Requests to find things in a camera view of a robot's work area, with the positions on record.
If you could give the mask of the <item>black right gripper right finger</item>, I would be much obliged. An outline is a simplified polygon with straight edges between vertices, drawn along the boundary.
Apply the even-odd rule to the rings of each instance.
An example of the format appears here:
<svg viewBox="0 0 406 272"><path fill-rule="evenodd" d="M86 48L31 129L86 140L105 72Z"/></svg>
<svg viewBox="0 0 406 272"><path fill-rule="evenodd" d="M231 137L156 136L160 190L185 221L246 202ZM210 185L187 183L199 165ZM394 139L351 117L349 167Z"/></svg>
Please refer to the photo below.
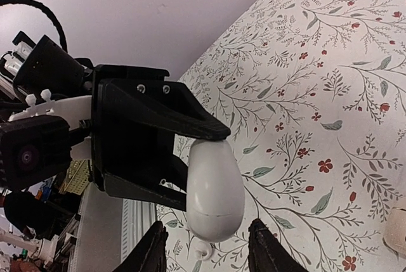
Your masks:
<svg viewBox="0 0 406 272"><path fill-rule="evenodd" d="M307 272L283 248L266 224L259 218L249 226L249 271Z"/></svg>

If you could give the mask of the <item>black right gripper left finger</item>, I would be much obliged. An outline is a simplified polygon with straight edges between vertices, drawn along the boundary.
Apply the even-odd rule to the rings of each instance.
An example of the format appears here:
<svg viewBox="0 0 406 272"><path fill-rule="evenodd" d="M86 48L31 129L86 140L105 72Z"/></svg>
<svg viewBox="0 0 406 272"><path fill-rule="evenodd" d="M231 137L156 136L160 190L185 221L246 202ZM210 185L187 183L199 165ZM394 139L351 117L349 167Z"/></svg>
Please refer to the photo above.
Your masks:
<svg viewBox="0 0 406 272"><path fill-rule="evenodd" d="M127 258L113 272L167 271L166 227L154 222Z"/></svg>

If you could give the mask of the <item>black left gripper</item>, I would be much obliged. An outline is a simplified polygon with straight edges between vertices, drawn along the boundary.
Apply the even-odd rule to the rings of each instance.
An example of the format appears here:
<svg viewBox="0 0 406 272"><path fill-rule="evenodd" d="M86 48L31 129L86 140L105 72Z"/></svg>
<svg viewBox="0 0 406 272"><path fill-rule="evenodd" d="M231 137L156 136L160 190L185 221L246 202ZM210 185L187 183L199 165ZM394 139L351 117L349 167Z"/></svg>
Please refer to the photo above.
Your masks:
<svg viewBox="0 0 406 272"><path fill-rule="evenodd" d="M228 126L183 83L165 82L167 70L94 67L87 59L73 59L46 36L35 46L24 34L16 42L29 50L17 53L23 64L13 79L25 104L28 95L40 96L45 89L54 100L92 97L91 159L86 161L99 190L186 210L188 166L173 155L172 133L221 141L231 135Z"/></svg>

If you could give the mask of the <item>white earbud charging case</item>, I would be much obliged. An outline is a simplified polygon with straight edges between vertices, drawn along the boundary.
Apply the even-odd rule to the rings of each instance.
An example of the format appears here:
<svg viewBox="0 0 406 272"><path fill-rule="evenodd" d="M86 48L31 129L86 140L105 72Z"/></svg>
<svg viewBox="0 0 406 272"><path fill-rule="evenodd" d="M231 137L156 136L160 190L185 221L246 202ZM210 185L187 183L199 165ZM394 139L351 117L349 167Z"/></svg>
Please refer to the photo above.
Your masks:
<svg viewBox="0 0 406 272"><path fill-rule="evenodd" d="M244 211L244 184L229 142L195 140L187 177L190 231L203 241L223 242L240 228Z"/></svg>

